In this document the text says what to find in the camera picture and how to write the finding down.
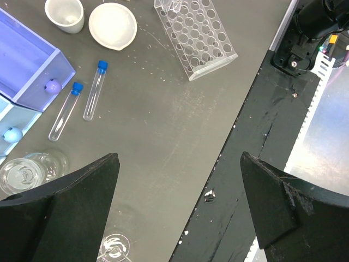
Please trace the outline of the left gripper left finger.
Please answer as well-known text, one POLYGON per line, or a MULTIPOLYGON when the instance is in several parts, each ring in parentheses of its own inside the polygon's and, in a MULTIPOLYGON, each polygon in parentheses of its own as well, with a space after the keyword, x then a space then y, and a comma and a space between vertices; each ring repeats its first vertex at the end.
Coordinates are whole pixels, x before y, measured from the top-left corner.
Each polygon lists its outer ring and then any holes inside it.
POLYGON ((1 261, 96 261, 118 173, 109 153, 1 200, 1 261))

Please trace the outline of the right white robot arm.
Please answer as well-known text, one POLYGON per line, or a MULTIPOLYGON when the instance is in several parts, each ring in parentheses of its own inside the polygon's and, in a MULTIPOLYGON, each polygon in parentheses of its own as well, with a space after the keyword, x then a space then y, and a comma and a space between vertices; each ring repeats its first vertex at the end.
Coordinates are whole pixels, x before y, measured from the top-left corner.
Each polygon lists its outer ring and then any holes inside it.
POLYGON ((311 71, 320 46, 334 34, 348 30, 348 1, 310 1, 291 17, 272 65, 298 77, 311 71))

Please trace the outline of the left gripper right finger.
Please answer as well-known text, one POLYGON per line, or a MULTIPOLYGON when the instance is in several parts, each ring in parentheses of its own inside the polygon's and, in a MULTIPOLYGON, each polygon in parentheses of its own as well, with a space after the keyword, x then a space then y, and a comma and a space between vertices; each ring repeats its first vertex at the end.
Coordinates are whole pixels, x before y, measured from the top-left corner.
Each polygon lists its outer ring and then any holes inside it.
POLYGON ((243 152, 243 185, 268 261, 348 261, 348 196, 243 152))

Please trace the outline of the clear acrylic test tube rack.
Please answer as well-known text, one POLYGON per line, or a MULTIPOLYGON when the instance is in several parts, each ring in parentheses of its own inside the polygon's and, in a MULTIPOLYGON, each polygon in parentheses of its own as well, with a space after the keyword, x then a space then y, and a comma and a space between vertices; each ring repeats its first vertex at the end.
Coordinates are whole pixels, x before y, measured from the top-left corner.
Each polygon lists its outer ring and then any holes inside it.
POLYGON ((189 81, 238 57, 211 0, 155 0, 153 6, 189 81))

